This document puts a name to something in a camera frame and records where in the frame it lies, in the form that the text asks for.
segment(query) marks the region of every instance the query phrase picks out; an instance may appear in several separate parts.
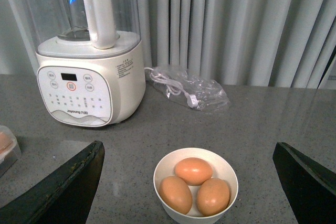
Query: brown egg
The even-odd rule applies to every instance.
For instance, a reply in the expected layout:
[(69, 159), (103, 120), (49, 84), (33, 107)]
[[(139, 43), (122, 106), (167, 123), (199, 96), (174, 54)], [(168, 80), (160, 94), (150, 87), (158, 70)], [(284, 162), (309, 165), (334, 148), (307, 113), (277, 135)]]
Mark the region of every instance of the brown egg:
[(204, 216), (223, 211), (230, 200), (229, 187), (224, 180), (211, 178), (203, 183), (197, 193), (197, 207)]
[(190, 186), (199, 186), (212, 177), (212, 168), (207, 161), (197, 157), (188, 157), (177, 163), (175, 174)]
[(10, 148), (12, 144), (12, 139), (4, 132), (0, 132), (0, 154)]
[(159, 195), (168, 206), (185, 215), (193, 204), (188, 185), (176, 176), (169, 176), (161, 181)]

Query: white handle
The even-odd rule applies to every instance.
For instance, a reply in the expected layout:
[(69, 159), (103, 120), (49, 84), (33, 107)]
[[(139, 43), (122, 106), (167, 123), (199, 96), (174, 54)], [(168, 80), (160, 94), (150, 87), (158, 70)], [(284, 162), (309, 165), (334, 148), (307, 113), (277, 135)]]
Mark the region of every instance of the white handle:
[(107, 49), (116, 43), (111, 0), (84, 0), (90, 40), (98, 49)]

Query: curtain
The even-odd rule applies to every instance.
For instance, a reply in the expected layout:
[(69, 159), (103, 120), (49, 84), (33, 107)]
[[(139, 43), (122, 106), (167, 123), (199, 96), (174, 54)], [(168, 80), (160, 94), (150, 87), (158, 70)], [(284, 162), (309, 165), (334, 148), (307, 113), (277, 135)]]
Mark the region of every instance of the curtain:
[[(34, 74), (25, 5), (0, 2), (0, 73)], [(180, 65), (221, 84), (317, 88), (334, 62), (336, 0), (138, 0), (138, 8), (146, 66)]]

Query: food container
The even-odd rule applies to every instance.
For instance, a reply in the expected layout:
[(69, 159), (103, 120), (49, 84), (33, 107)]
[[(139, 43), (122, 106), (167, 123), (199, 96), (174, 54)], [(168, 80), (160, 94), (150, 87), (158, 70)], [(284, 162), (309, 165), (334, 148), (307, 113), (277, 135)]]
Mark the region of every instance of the food container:
[[(160, 197), (159, 187), (161, 180), (168, 176), (175, 175), (175, 165), (179, 161), (188, 157), (198, 157), (207, 161), (213, 169), (212, 177), (220, 178), (228, 184), (230, 190), (230, 200), (228, 206), (222, 212), (219, 212), (216, 215), (203, 217), (196, 205), (196, 196), (200, 186), (188, 186), (193, 196), (193, 205), (186, 215), (172, 209)], [(238, 179), (229, 163), (219, 155), (201, 148), (183, 148), (175, 150), (164, 156), (155, 168), (153, 183), (155, 192), (160, 199), (164, 210), (172, 219), (180, 224), (213, 224), (230, 209), (238, 195)]]
[(0, 125), (0, 177), (21, 157), (16, 137), (6, 126)]

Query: white power cord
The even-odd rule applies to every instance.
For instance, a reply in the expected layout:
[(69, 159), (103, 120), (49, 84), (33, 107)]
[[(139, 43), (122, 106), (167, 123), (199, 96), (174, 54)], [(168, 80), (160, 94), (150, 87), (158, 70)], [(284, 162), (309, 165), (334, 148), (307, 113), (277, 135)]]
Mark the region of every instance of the white power cord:
[(187, 98), (188, 106), (192, 109), (197, 108), (198, 100), (196, 96), (194, 94), (189, 94), (187, 91), (185, 91), (183, 89), (183, 85), (180, 82), (172, 80), (169, 77), (155, 71), (152, 68), (145, 67), (145, 70), (151, 71), (149, 77), (152, 79), (152, 81), (166, 85), (170, 93), (173, 95), (179, 95), (181, 94), (181, 92), (183, 92), (184, 96)]

